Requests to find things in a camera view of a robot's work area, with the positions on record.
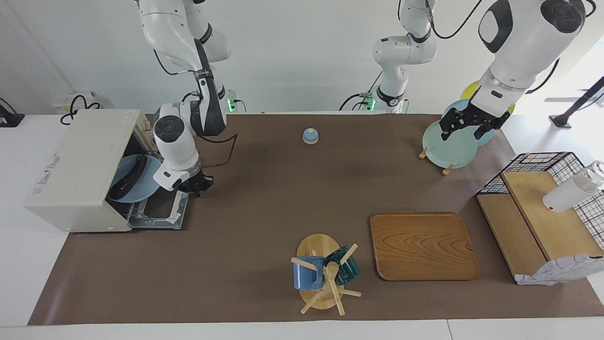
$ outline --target microwave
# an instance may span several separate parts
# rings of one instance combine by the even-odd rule
[[[108,198],[120,160],[161,160],[141,110],[79,110],[25,200],[25,208],[65,232],[180,229],[188,194],[162,188],[136,203]]]

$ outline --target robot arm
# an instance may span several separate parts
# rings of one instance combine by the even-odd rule
[[[510,116],[508,107],[566,50],[584,22],[581,0],[497,0],[478,29],[495,60],[468,107],[451,109],[440,121],[443,140],[471,125],[480,126],[476,139],[500,129]]]
[[[156,113],[153,133],[164,162],[153,178],[166,190],[196,194],[209,188],[212,181],[201,172],[193,137],[217,136],[227,125],[220,107],[225,89],[222,84],[217,86],[210,62],[231,54],[224,35],[203,16],[201,2],[138,1],[147,42],[173,64],[193,73],[199,93],[199,100],[164,104]]]
[[[437,0],[429,0],[431,8]],[[425,0],[405,0],[400,8],[400,24],[406,36],[389,36],[375,43],[373,59],[382,67],[382,83],[372,90],[377,110],[398,112],[409,76],[405,65],[425,64],[436,54],[436,41],[426,12]]]

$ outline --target wooden peg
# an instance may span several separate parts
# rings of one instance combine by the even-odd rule
[[[428,152],[428,148],[424,148],[422,153],[417,156],[419,159],[423,160],[426,158],[426,152]]]
[[[325,292],[320,290],[316,294],[314,294],[313,297],[308,301],[308,303],[300,310],[300,313],[304,314],[308,312],[308,310],[312,307],[312,305],[315,304],[317,300],[319,300],[323,293]]]
[[[449,165],[448,168],[446,168],[445,170],[443,170],[443,172],[441,172],[441,175],[447,176],[448,174],[451,173],[452,170],[453,170],[453,164]]]
[[[305,268],[317,271],[317,268],[316,268],[316,266],[314,264],[308,263],[306,261],[302,261],[301,259],[296,258],[296,257],[292,257],[292,263],[299,264],[299,265],[301,265],[301,266],[303,266]]]
[[[342,259],[340,260],[340,265],[346,263],[346,261],[348,261],[348,259],[352,256],[352,253],[355,252],[355,250],[358,248],[359,246],[355,244],[353,244],[350,249],[346,252],[346,254],[344,254],[344,257],[342,257]]]
[[[355,292],[354,290],[346,290],[342,288],[338,288],[338,293],[350,296],[356,296],[357,298],[361,297],[361,292]]]
[[[327,265],[327,280],[329,281],[329,286],[332,289],[333,298],[336,300],[336,305],[338,306],[338,313],[340,314],[340,316],[344,316],[346,315],[346,312],[344,311],[342,300],[340,300],[339,298],[338,286],[336,286],[336,282],[334,281],[336,275],[338,274],[338,269],[339,266],[337,263],[330,262]]]

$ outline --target wire basket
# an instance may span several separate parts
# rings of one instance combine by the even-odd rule
[[[584,167],[585,165],[572,152],[520,154],[484,185],[477,195],[509,194],[501,176],[505,172],[547,171],[557,184],[561,184]],[[604,191],[577,204],[574,210],[600,248],[604,250]]]

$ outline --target white bottle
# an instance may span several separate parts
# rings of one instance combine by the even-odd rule
[[[565,212],[604,189],[604,162],[595,161],[543,197],[545,207]]]

